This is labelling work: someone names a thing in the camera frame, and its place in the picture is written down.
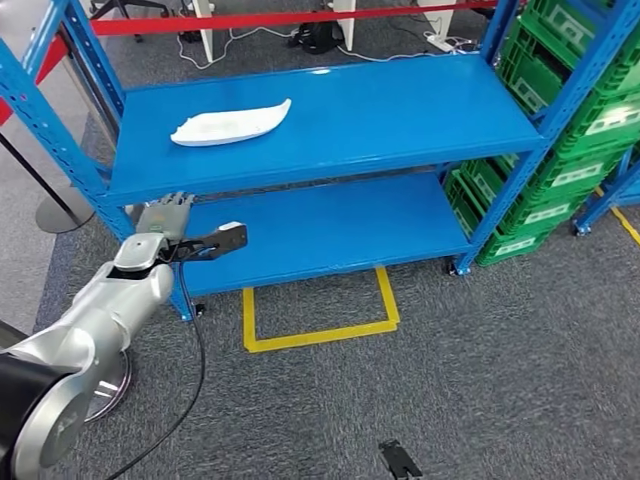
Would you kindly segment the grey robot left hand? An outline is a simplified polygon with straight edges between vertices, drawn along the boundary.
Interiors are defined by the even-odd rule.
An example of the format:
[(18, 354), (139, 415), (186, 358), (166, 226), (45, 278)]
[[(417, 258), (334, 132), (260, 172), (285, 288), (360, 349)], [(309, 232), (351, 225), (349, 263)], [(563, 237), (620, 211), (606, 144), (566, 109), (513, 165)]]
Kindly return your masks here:
[(194, 199), (194, 194), (176, 192), (149, 203), (143, 209), (136, 232), (162, 233), (170, 241), (181, 240)]

